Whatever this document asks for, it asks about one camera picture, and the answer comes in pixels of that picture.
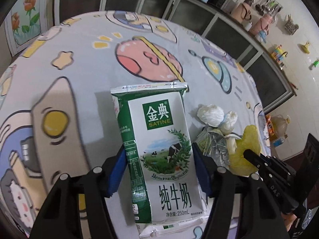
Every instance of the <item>flower painting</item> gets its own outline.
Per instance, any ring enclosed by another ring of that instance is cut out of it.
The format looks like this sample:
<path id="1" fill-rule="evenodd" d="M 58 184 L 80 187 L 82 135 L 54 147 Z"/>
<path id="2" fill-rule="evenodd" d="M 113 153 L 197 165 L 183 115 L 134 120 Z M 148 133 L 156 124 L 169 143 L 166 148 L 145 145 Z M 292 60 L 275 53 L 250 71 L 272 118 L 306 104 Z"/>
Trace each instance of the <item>flower painting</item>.
<path id="1" fill-rule="evenodd" d="M 39 4 L 39 0 L 18 0 L 12 7 L 11 23 L 16 46 L 40 34 Z"/>

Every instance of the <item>screw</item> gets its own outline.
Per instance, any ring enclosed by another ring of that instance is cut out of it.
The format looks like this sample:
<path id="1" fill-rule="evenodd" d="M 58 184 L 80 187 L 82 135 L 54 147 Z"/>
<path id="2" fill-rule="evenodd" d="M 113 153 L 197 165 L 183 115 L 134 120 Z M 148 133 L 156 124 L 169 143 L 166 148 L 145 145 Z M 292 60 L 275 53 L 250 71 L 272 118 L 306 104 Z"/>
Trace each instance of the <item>screw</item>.
<path id="1" fill-rule="evenodd" d="M 102 171 L 102 167 L 99 167 L 99 166 L 93 169 L 94 173 L 100 173 L 101 171 Z"/>
<path id="2" fill-rule="evenodd" d="M 251 178 L 258 181 L 259 180 L 259 175 L 256 173 L 251 174 Z"/>
<path id="3" fill-rule="evenodd" d="M 217 171 L 218 171 L 219 173 L 225 173 L 225 172 L 226 172 L 226 168 L 223 167 L 223 166 L 219 166 L 219 167 L 217 167 Z"/>
<path id="4" fill-rule="evenodd" d="M 63 174 L 61 174 L 60 175 L 60 180 L 66 180 L 67 178 L 68 178 L 69 176 L 68 176 L 68 174 L 67 173 L 63 173 Z"/>

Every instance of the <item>plastic bottle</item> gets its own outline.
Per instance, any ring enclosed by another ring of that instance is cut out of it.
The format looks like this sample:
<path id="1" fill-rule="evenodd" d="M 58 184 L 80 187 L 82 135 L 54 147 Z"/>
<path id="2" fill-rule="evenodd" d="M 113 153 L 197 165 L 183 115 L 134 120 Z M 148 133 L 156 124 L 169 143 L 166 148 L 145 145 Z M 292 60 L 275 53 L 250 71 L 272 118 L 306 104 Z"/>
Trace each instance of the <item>plastic bottle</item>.
<path id="1" fill-rule="evenodd" d="M 272 144 L 274 145 L 274 147 L 282 145 L 287 137 L 288 137 L 287 135 L 284 135 L 283 137 L 277 138 L 275 141 L 272 142 Z"/>
<path id="2" fill-rule="evenodd" d="M 271 118 L 272 125 L 274 127 L 276 138 L 281 138 L 285 135 L 288 124 L 290 123 L 289 115 L 284 118 L 282 115 L 278 115 Z"/>

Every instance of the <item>green logo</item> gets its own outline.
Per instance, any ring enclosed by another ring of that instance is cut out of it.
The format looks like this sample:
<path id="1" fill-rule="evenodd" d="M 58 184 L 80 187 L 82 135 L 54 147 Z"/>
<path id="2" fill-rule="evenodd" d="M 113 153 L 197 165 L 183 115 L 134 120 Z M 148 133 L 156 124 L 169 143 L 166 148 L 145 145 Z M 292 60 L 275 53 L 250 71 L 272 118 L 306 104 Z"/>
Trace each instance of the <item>green logo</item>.
<path id="1" fill-rule="evenodd" d="M 173 125 L 168 100 L 143 104 L 147 129 Z"/>

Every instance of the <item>yellow circle pattern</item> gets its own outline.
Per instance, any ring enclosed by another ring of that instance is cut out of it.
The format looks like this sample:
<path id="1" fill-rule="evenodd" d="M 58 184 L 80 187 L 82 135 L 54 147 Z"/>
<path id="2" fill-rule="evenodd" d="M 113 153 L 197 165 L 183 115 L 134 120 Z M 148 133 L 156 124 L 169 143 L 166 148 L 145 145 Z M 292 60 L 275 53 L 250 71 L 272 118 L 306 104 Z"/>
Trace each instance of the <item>yellow circle pattern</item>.
<path id="1" fill-rule="evenodd" d="M 215 74 L 219 73 L 219 69 L 218 69 L 218 67 L 216 66 L 216 64 L 213 61 L 209 60 L 207 62 L 207 65 Z"/>
<path id="2" fill-rule="evenodd" d="M 162 25 L 156 25 L 156 28 L 162 32 L 168 32 L 168 29 Z"/>
<path id="3" fill-rule="evenodd" d="M 159 18 L 150 17 L 150 19 L 154 22 L 160 23 L 161 20 Z"/>
<path id="4" fill-rule="evenodd" d="M 49 111 L 43 118 L 43 131 L 49 137 L 61 136 L 69 125 L 69 118 L 62 111 Z"/>

